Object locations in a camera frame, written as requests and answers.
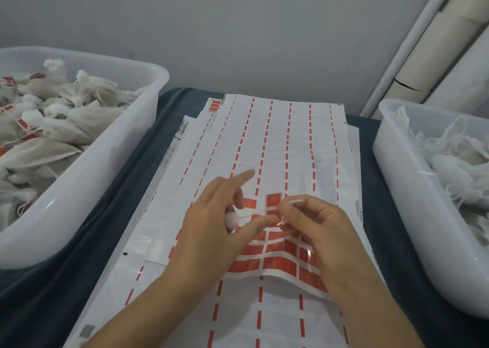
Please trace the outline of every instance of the hand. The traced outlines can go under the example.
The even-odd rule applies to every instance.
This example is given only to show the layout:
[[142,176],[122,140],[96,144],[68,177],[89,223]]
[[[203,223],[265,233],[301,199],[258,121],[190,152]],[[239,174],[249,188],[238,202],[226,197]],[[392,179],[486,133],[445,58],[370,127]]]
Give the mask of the hand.
[[248,170],[228,179],[217,177],[187,210],[178,243],[164,276],[187,291],[205,295],[223,277],[242,249],[265,227],[278,221],[275,215],[255,218],[229,234],[224,213],[231,203],[243,208],[241,186],[255,174]]
[[[288,203],[297,199],[302,202]],[[300,195],[283,199],[278,210],[286,225],[311,240],[321,278],[337,302],[358,287],[384,287],[343,209],[317,197]]]

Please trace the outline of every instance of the curled sticker sheet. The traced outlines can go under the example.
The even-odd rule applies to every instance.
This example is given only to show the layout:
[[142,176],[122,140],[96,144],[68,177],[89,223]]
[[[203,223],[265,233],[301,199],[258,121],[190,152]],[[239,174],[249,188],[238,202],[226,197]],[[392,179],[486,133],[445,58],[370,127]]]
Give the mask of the curled sticker sheet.
[[[254,215],[280,217],[277,205],[282,198],[305,193],[357,216],[358,182],[342,104],[226,95],[216,108],[209,110],[208,120],[198,119],[193,136],[180,150],[179,164],[172,164],[171,174],[163,178],[161,184],[172,180],[178,189],[162,192],[154,198],[161,204],[148,208],[147,220],[164,220],[146,260],[168,264],[185,212],[204,187],[217,176],[230,177],[247,169],[255,169],[256,174],[242,187],[245,208],[236,210],[240,227]],[[302,235],[275,225],[243,249],[226,278],[248,276],[281,277],[331,299],[311,244]]]

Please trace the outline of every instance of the pile of tea bags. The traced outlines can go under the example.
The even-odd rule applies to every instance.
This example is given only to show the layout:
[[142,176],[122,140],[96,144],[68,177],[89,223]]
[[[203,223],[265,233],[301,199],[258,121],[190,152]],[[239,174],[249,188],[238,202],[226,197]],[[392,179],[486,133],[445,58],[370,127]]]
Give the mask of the pile of tea bags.
[[480,244],[489,250],[489,130],[484,141],[467,135],[467,120],[456,119],[440,137],[414,135],[404,107],[396,118],[419,148],[459,208]]
[[0,232],[12,224],[145,90],[78,71],[64,62],[0,78]]

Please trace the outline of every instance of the person's left hand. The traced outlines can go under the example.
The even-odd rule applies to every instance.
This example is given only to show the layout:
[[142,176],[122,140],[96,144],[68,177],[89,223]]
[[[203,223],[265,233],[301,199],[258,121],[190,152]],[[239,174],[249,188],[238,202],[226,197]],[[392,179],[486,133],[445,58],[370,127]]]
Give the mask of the person's left hand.
[[228,179],[215,178],[187,210],[179,240],[164,272],[179,287],[207,294],[242,249],[260,231],[277,222],[275,215],[263,215],[233,234],[224,226],[224,213],[231,203],[243,208],[241,186],[254,174],[254,170],[248,170]]

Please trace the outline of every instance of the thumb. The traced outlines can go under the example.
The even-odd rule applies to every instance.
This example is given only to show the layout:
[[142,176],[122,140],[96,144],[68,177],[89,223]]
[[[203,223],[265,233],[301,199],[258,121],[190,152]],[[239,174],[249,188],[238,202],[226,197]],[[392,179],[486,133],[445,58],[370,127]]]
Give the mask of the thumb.
[[286,201],[281,201],[278,204],[278,210],[294,228],[306,234],[311,240],[314,239],[314,234],[321,226],[319,223],[314,222],[307,215]]
[[261,231],[279,220],[275,215],[260,215],[231,235],[233,245],[241,252]]

